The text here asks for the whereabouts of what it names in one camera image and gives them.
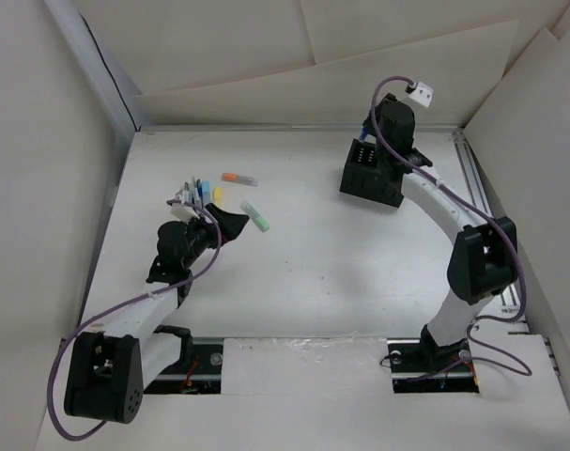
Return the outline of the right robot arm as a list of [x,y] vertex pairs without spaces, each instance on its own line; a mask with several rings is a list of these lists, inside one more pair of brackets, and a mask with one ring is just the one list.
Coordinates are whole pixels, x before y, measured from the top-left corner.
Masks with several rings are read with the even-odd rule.
[[414,146],[415,115],[388,94],[372,100],[367,118],[376,140],[386,204],[408,199],[450,240],[446,270],[449,292],[438,313],[423,327],[418,358],[429,375],[468,361],[463,345],[483,309],[523,275],[517,261],[516,226],[492,218],[456,194],[433,163]]

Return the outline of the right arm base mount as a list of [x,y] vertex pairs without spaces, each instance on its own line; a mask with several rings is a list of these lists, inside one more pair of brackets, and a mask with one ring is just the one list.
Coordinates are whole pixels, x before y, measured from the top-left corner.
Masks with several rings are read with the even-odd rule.
[[467,340],[434,350],[419,338],[397,338],[387,341],[387,353],[379,364],[390,370],[396,394],[476,394],[473,367],[461,359],[469,353]]

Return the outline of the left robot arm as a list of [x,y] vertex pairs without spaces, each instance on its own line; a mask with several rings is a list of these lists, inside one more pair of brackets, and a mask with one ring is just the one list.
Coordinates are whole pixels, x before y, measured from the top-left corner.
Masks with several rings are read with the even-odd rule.
[[195,280],[192,265],[207,250],[218,252],[249,221],[212,203],[202,209],[177,201],[182,218],[161,225],[157,255],[146,279],[149,292],[116,309],[98,330],[78,333],[72,347],[64,412],[101,422],[130,423],[145,389],[165,370],[193,366],[187,328],[164,324],[184,303]]

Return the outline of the orange cap highlighter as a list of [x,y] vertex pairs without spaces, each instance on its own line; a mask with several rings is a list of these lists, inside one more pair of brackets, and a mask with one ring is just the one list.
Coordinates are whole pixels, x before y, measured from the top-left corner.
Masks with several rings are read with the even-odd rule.
[[258,186],[258,179],[234,173],[222,173],[222,180],[246,186],[253,186],[253,187]]

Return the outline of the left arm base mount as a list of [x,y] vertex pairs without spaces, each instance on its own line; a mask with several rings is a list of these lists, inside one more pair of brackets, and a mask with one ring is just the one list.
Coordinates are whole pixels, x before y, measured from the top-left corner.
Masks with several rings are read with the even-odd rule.
[[146,389],[146,395],[219,395],[222,391],[222,338],[193,338],[183,362],[168,366]]

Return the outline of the blue cap highlighter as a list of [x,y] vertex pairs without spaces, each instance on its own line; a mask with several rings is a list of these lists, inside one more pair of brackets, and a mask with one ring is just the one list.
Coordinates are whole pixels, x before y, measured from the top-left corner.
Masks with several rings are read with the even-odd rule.
[[204,204],[211,202],[211,190],[210,184],[207,180],[199,180],[198,182],[198,192],[201,200]]

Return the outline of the green cap highlighter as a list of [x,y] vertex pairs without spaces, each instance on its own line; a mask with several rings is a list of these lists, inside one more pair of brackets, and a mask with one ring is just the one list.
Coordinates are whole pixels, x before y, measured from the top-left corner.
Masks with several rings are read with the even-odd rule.
[[270,229],[268,221],[248,201],[242,201],[240,207],[263,233]]

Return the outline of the yellow cap highlighter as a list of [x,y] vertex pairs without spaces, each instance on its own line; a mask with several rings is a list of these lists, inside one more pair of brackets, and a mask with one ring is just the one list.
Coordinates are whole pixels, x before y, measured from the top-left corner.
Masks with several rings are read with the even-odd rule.
[[212,197],[213,204],[217,207],[221,207],[223,203],[223,190],[221,188],[215,188],[213,190]]

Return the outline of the black slotted organizer container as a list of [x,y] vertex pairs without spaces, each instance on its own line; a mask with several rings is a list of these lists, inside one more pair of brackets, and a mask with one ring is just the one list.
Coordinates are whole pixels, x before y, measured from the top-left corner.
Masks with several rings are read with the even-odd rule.
[[402,173],[372,143],[353,139],[344,166],[339,191],[390,207],[399,208]]

